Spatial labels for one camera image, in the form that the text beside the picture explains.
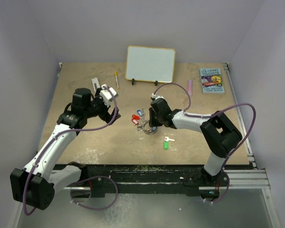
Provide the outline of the keyring with tagged keys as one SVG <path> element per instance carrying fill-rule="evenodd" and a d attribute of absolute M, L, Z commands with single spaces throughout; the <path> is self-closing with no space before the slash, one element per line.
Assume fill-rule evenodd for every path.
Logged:
<path fill-rule="evenodd" d="M 157 132 L 157 127 L 150 127 L 144 109 L 138 109 L 137 114 L 132 114 L 131 121 L 138 131 L 143 131 L 146 135 L 153 135 Z"/>

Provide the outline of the key with green tag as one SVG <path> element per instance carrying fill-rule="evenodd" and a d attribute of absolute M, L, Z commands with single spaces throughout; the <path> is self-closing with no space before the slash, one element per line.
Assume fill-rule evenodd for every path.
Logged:
<path fill-rule="evenodd" d="M 164 137 L 164 143 L 163 143 L 164 150 L 168 150 L 169 142 L 174 142 L 174 141 L 175 141 L 174 139 L 171 139 L 168 136 Z"/>

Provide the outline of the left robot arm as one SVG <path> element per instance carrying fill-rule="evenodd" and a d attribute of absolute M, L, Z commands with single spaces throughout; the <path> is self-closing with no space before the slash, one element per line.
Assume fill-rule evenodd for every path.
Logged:
<path fill-rule="evenodd" d="M 116 105 L 111 114 L 108 112 L 117 97 L 117 92 L 108 85 L 102 85 L 95 94 L 87 88 L 76 89 L 46 143 L 22 169 L 12 171 L 12 195 L 15 201 L 22 203 L 26 216 L 33 213 L 28 211 L 28 206 L 33 210 L 45 210 L 63 188 L 71 184 L 84 186 L 91 180 L 87 166 L 77 162 L 69 163 L 56 173 L 52 171 L 68 145 L 80 132 L 88 130 L 85 126 L 89 118 L 99 117 L 106 123 L 103 128 L 120 118 Z"/>

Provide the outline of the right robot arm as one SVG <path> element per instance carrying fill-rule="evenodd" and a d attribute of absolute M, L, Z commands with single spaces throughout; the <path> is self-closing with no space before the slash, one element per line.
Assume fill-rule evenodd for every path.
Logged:
<path fill-rule="evenodd" d="M 225 114 L 215 117 L 198 118 L 194 114 L 185 114 L 181 109 L 171 110 L 167 101 L 158 96 L 153 98 L 149 108 L 149 126 L 165 126 L 172 129 L 186 129 L 203 134 L 210 156 L 204 165 L 202 182 L 207 186 L 218 180 L 227 155 L 242 140 L 242 134 Z"/>

